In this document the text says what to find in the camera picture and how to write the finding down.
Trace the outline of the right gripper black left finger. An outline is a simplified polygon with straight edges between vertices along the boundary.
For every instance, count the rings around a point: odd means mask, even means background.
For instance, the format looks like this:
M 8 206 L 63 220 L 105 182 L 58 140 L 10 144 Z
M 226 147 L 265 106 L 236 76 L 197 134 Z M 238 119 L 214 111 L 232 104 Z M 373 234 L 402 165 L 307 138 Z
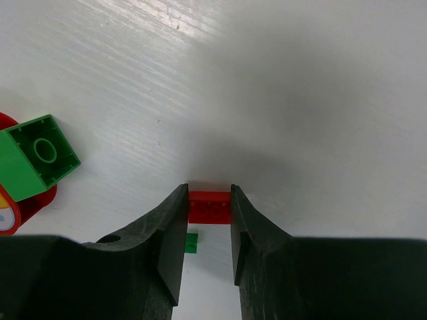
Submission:
M 2 319 L 170 319 L 178 304 L 187 184 L 94 243 L 1 238 Z

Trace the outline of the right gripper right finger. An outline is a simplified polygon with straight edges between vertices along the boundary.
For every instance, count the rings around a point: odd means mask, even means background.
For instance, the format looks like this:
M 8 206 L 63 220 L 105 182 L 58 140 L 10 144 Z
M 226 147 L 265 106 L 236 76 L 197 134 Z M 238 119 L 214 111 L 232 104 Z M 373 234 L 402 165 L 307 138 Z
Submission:
M 296 237 L 231 187 L 243 319 L 425 319 L 426 242 Z

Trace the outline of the small green lego tile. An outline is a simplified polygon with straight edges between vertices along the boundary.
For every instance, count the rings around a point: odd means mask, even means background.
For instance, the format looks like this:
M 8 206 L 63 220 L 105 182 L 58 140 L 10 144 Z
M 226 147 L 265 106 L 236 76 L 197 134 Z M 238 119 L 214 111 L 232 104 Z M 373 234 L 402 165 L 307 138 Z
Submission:
M 197 253 L 198 236 L 199 235 L 197 233 L 186 234 L 185 253 Z

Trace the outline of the small red lego tile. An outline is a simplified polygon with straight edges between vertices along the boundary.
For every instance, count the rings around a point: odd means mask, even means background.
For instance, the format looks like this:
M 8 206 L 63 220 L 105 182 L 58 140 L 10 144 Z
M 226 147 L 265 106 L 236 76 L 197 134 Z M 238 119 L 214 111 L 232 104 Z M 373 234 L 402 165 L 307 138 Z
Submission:
M 229 225 L 230 201 L 230 192 L 190 191 L 188 222 L 206 225 Z

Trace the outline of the red flower lego piece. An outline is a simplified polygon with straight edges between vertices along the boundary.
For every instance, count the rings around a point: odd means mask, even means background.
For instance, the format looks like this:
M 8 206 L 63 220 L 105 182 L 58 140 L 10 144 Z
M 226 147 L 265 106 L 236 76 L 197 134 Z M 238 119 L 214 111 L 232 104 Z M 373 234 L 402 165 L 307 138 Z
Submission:
M 20 123 L 10 116 L 4 113 L 1 114 L 1 130 L 18 124 Z M 48 206 L 55 198 L 56 192 L 57 187 L 54 185 L 44 193 L 15 202 L 1 186 L 1 234 L 14 234 L 22 224 L 32 218 L 42 208 Z

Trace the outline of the green small lego brick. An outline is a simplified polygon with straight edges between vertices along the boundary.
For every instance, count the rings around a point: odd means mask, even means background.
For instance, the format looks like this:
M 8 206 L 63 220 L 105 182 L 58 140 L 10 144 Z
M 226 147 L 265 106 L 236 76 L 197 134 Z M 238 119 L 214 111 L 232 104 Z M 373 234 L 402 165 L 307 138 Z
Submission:
M 1 186 L 15 202 L 50 190 L 80 164 L 52 115 L 1 130 Z

